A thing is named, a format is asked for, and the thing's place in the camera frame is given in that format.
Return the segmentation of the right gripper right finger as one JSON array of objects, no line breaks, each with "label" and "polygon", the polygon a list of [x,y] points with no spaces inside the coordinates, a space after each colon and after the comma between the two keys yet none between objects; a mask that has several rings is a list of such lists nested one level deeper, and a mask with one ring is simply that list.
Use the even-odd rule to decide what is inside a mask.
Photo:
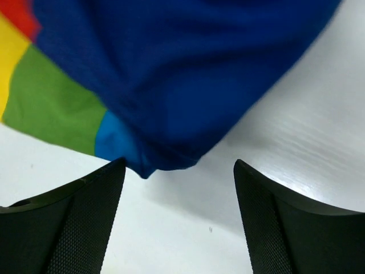
[{"label": "right gripper right finger", "polygon": [[364,214],[301,195],[237,160],[237,199],[254,273],[364,273]]}]

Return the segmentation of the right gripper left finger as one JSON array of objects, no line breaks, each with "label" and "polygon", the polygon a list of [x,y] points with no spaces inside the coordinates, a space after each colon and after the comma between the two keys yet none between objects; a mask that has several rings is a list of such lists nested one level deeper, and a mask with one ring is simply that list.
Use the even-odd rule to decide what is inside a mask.
[{"label": "right gripper left finger", "polygon": [[100,273],[124,178],[117,159],[1,207],[1,273]]}]

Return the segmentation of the rainbow striped shorts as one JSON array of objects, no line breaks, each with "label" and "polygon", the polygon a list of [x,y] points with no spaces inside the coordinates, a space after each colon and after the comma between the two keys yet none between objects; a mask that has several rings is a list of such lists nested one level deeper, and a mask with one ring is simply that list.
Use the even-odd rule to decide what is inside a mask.
[{"label": "rainbow striped shorts", "polygon": [[2,1],[1,122],[142,178],[194,166],[339,1]]}]

